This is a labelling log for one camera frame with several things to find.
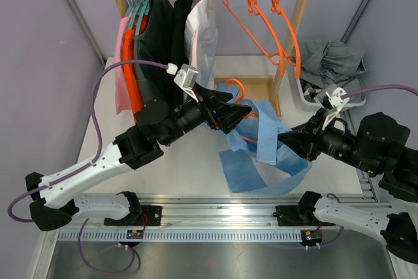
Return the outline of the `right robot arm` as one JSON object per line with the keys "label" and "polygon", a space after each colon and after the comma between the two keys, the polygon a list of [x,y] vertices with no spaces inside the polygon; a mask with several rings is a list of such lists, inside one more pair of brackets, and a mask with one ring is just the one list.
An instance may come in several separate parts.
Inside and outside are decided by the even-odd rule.
{"label": "right robot arm", "polygon": [[398,258],[416,264],[417,151],[406,146],[410,129],[378,112],[363,118],[353,134],[333,123],[326,124],[325,114],[325,110],[318,110],[306,123],[279,134],[278,140],[307,161],[325,154],[370,177],[380,175],[379,187],[402,201],[405,211],[379,215],[307,191],[296,206],[298,220],[354,230],[382,243]]}

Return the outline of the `light blue shirt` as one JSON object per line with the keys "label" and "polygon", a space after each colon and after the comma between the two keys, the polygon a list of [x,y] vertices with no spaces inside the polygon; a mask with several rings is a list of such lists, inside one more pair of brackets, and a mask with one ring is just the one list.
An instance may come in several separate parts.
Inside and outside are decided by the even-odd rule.
{"label": "light blue shirt", "polygon": [[[279,135],[291,129],[280,121],[269,101],[244,98],[240,103],[249,105],[258,117],[242,120],[226,135],[229,149],[219,153],[230,192],[272,196],[289,193],[303,181],[312,163],[278,140]],[[289,177],[269,185],[255,166],[257,163]]]}

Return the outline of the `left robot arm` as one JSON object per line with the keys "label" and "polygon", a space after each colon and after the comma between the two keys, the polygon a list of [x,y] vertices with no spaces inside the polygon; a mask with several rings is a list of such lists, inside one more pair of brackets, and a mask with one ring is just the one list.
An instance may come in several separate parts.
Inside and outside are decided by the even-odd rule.
{"label": "left robot arm", "polygon": [[145,222],[136,193],[88,195],[86,190],[114,176],[137,170],[163,156],[170,146],[205,123],[230,133],[250,112],[232,103],[232,94],[195,84],[179,111],[159,98],[148,99],[135,114],[136,124],[118,135],[97,157],[51,175],[32,172],[25,178],[32,194],[31,219],[41,231],[60,229],[74,220],[103,219],[105,225],[134,226]]}

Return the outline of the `orange hanger of blue shirt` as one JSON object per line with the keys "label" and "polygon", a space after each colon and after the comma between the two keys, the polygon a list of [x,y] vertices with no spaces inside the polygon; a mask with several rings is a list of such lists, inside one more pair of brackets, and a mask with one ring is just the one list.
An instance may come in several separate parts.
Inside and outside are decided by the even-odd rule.
{"label": "orange hanger of blue shirt", "polygon": [[[241,83],[241,81],[239,81],[237,78],[229,78],[229,79],[227,79],[227,81],[225,83],[226,88],[229,88],[231,84],[236,84],[238,86],[238,88],[239,88],[238,95],[236,96],[236,103],[237,104],[240,104],[241,103],[241,100],[243,100],[243,98],[245,98],[245,96],[246,96],[245,87],[244,87],[243,83]],[[257,140],[256,139],[252,139],[252,138],[249,138],[249,137],[246,137],[246,136],[243,136],[243,135],[241,136],[241,138],[243,140],[247,141],[247,142],[251,142],[251,143],[257,144]]]}

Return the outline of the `grey shirt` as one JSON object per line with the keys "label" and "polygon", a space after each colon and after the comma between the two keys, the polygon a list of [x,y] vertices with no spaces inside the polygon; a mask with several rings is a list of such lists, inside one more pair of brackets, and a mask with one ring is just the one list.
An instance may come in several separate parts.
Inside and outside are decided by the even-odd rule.
{"label": "grey shirt", "polygon": [[347,92],[361,89],[359,77],[366,72],[364,50],[319,39],[301,41],[299,49],[300,79],[320,88],[336,84]]}

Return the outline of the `orange hanger of plaid shirt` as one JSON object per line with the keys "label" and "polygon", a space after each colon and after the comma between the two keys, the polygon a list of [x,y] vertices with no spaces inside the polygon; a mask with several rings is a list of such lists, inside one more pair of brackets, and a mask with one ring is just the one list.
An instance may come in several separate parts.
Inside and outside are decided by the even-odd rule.
{"label": "orange hanger of plaid shirt", "polygon": [[277,14],[278,16],[283,17],[285,23],[287,24],[287,28],[289,30],[291,39],[293,40],[294,49],[295,49],[295,52],[291,54],[291,53],[285,52],[285,48],[283,46],[280,46],[280,50],[279,50],[279,53],[280,53],[280,56],[281,56],[280,75],[281,76],[284,75],[285,62],[287,61],[292,67],[294,67],[295,78],[299,79],[302,65],[301,65],[300,48],[299,48],[299,44],[298,44],[298,41],[297,41],[297,35],[296,35],[296,32],[295,32],[295,29],[294,29],[290,19],[288,18],[288,15],[287,15],[286,11],[281,6],[280,0],[272,0],[271,11],[273,13]]}

